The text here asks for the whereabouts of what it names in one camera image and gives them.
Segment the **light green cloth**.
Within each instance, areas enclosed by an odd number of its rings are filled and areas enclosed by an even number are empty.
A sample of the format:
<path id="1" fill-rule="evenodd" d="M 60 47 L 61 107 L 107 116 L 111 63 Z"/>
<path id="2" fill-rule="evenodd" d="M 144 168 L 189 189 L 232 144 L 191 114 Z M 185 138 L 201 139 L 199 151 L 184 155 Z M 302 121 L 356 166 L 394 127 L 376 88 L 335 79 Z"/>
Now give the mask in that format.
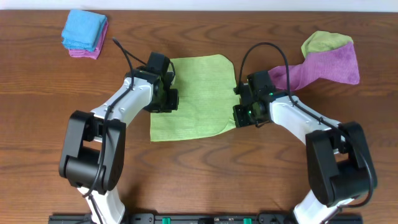
<path id="1" fill-rule="evenodd" d="M 173 58 L 178 109 L 150 115 L 152 142 L 208 138 L 236 127 L 234 65 L 224 55 Z"/>

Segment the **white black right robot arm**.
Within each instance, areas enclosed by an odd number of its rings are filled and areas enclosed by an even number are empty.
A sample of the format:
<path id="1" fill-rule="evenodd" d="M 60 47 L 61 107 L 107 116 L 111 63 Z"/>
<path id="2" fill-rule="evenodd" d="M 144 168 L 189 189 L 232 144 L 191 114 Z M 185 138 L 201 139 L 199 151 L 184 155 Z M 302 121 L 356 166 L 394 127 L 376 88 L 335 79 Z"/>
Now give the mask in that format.
<path id="1" fill-rule="evenodd" d="M 240 97 L 233 108 L 236 127 L 274 123 L 306 147 L 309 193 L 290 214 L 268 214 L 260 223 L 359 223 L 340 212 L 366 205 L 377 187 L 361 125 L 324 117 L 290 91 L 277 90 L 266 70 L 238 82 L 234 93 Z"/>

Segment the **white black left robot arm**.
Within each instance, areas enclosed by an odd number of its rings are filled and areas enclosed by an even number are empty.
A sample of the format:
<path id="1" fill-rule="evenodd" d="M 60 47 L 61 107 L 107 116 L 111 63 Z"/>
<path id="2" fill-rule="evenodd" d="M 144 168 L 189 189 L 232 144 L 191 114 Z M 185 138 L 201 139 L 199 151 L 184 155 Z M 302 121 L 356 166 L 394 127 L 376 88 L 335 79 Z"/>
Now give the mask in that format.
<path id="1" fill-rule="evenodd" d="M 124 221 L 126 208 L 117 184 L 127 127 L 141 110 L 170 113 L 178 108 L 174 78 L 170 59 L 153 52 L 147 63 L 127 72 L 121 88 L 105 103 L 70 116 L 58 171 L 86 199 L 90 223 Z"/>

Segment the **folded pink cloth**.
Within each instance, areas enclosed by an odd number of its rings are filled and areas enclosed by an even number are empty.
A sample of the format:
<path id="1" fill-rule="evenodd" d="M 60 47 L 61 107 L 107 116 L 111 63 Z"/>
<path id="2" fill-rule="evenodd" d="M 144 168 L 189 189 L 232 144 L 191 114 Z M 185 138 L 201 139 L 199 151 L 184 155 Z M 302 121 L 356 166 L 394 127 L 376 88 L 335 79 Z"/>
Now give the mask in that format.
<path id="1" fill-rule="evenodd" d="M 101 49 L 102 49 L 104 39 L 105 39 L 107 30 L 108 30 L 108 26 L 109 26 L 109 23 L 108 23 L 108 21 L 106 21 L 103 26 L 103 29 L 101 31 L 101 34 L 99 36 L 99 39 L 98 39 L 98 42 L 97 42 L 97 45 L 96 45 L 94 51 L 90 52 L 89 50 L 69 49 L 68 50 L 69 56 L 71 56 L 73 58 L 86 57 L 86 58 L 92 58 L 92 59 L 96 60 L 101 53 Z"/>

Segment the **olive green crumpled cloth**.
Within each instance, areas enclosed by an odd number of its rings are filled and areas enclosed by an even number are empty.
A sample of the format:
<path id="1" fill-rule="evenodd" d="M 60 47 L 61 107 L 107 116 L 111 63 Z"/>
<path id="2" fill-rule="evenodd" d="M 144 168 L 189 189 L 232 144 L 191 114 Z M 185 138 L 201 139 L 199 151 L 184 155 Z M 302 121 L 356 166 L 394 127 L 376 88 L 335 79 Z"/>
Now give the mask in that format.
<path id="1" fill-rule="evenodd" d="M 302 44 L 301 51 L 306 58 L 309 53 L 335 50 L 349 42 L 354 41 L 348 35 L 318 30 Z"/>

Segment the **unfolded purple cloth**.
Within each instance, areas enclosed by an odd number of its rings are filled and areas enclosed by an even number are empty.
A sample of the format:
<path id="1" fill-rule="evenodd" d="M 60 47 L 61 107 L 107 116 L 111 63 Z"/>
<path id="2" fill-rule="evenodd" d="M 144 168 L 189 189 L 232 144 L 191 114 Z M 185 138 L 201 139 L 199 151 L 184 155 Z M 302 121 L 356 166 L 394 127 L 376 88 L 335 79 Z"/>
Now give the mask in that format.
<path id="1" fill-rule="evenodd" d="M 292 91 L 302 89 L 318 79 L 357 85 L 360 81 L 358 61 L 352 42 L 331 51 L 310 53 L 303 63 L 269 70 L 269 76 L 278 89 L 288 86 Z"/>

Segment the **folded blue cloth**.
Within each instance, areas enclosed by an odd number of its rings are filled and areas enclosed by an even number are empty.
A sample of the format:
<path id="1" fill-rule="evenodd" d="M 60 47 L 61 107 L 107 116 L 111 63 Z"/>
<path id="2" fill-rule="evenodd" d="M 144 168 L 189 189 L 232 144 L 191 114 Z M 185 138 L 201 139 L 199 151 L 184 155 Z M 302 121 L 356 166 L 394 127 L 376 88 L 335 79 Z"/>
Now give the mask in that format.
<path id="1" fill-rule="evenodd" d="M 102 14 L 71 10 L 62 31 L 63 46 L 66 49 L 93 52 L 107 20 L 107 17 Z"/>

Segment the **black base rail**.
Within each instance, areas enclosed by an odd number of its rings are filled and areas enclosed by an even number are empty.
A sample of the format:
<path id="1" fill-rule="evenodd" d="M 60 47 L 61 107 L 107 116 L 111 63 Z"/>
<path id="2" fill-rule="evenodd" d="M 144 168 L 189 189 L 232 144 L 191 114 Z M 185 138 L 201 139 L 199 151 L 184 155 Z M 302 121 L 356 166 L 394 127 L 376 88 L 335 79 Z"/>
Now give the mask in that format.
<path id="1" fill-rule="evenodd" d="M 91 215 L 51 215 L 49 224 L 94 223 Z M 283 213 L 261 213 L 260 215 L 154 215 L 136 213 L 124 217 L 121 223 L 130 224 L 284 224 L 295 223 L 290 215 Z M 328 223 L 362 224 L 361 215 L 338 215 Z"/>

